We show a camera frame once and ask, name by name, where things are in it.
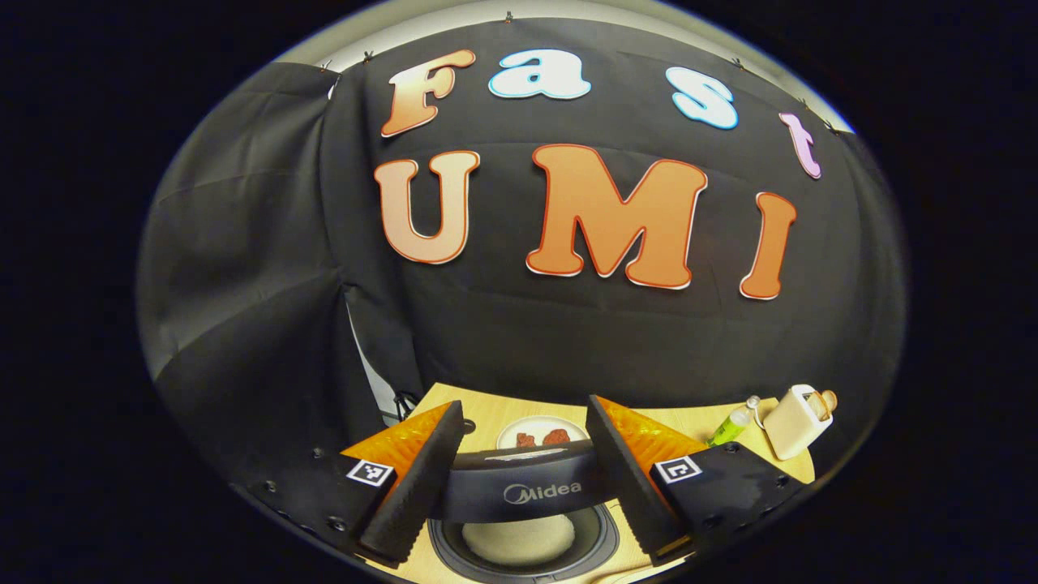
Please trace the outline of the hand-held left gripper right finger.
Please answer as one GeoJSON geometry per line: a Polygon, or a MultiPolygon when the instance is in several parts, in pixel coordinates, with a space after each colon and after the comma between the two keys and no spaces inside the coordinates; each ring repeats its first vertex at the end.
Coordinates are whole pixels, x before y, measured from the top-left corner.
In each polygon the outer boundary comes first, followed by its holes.
{"type": "Polygon", "coordinates": [[[711,556],[778,517],[804,482],[737,443],[707,446],[598,395],[585,428],[653,565],[711,556]]]}

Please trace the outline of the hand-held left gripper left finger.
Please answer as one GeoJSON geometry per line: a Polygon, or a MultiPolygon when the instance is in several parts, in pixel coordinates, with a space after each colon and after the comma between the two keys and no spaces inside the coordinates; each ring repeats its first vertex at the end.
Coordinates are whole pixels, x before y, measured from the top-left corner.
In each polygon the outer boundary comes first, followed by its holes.
{"type": "Polygon", "coordinates": [[[444,491],[463,436],[462,404],[449,401],[338,453],[260,472],[243,488],[305,535],[397,568],[444,491]]]}

